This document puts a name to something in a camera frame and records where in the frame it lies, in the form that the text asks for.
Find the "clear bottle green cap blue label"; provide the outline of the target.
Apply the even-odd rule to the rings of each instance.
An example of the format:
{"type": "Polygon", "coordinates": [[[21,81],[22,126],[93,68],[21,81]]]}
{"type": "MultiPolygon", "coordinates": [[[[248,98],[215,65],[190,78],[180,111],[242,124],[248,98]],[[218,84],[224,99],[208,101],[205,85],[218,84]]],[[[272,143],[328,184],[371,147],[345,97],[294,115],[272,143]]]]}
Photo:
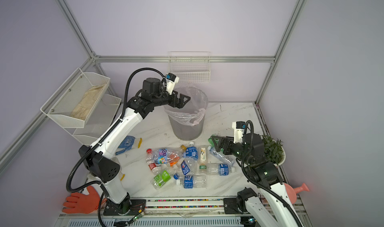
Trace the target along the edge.
{"type": "Polygon", "coordinates": [[[207,163],[200,165],[199,171],[203,175],[228,176],[235,173],[236,169],[225,163],[207,163]]]}

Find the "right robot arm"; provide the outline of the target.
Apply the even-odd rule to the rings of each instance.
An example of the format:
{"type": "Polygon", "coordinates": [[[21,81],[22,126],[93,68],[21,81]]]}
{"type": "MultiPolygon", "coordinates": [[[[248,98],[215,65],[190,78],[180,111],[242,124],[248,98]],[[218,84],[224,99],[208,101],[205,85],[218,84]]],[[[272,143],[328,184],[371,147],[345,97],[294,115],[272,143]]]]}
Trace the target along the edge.
{"type": "Polygon", "coordinates": [[[247,181],[260,190],[272,211],[265,208],[252,188],[237,193],[235,209],[251,215],[261,227],[301,227],[303,223],[289,199],[283,178],[274,163],[267,159],[264,142],[254,132],[252,121],[233,122],[232,128],[232,137],[212,135],[209,143],[215,151],[236,158],[247,181]]]}

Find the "clear bottle blue label front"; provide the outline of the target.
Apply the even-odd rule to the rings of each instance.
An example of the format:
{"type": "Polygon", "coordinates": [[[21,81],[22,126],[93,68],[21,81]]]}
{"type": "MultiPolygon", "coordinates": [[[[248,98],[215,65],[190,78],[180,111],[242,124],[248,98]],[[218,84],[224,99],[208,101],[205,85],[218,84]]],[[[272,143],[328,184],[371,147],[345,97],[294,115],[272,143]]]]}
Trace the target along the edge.
{"type": "Polygon", "coordinates": [[[177,186],[182,186],[184,189],[206,188],[207,177],[205,175],[185,176],[176,180],[177,186]]]}

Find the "white cap blue label bottle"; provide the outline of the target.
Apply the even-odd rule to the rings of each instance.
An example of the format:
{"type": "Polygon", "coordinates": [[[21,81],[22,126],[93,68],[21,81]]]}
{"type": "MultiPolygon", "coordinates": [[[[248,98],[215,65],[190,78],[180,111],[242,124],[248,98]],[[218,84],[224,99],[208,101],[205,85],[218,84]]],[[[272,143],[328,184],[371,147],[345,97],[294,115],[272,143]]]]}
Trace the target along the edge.
{"type": "Polygon", "coordinates": [[[196,148],[195,143],[193,141],[189,143],[189,146],[186,148],[183,156],[184,158],[189,157],[196,161],[199,159],[198,149],[196,148]]]}

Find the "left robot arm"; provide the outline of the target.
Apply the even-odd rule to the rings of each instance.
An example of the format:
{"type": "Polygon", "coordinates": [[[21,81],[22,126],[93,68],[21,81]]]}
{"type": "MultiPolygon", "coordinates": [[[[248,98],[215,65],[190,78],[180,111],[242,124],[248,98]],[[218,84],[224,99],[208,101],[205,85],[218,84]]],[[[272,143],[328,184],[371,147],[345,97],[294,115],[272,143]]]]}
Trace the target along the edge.
{"type": "Polygon", "coordinates": [[[67,192],[77,193],[91,185],[99,185],[107,203],[112,205],[118,214],[127,214],[132,206],[130,196],[118,178],[121,166],[112,159],[130,131],[145,119],[155,107],[168,105],[182,109],[190,101],[189,96],[179,94],[174,90],[179,80],[179,77],[174,73],[164,75],[159,70],[149,67],[134,71],[126,83],[123,108],[119,118],[90,146],[83,145],[79,149],[81,158],[69,174],[66,182],[67,192]],[[154,71],[160,74],[161,78],[147,78],[143,81],[143,86],[136,95],[128,98],[133,77],[143,71],[154,71]],[[85,165],[86,169],[96,177],[96,180],[73,188],[72,180],[81,164],[85,165]]]}

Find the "clear bottle white yellow label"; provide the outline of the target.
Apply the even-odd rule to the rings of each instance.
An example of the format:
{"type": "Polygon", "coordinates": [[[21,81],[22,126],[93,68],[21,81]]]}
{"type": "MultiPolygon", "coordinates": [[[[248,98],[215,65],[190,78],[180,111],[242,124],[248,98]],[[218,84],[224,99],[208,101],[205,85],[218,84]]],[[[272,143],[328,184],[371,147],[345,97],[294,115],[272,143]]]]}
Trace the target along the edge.
{"type": "Polygon", "coordinates": [[[198,152],[199,163],[202,164],[202,165],[205,165],[208,162],[207,150],[208,150],[207,146],[199,147],[199,152],[198,152]]]}

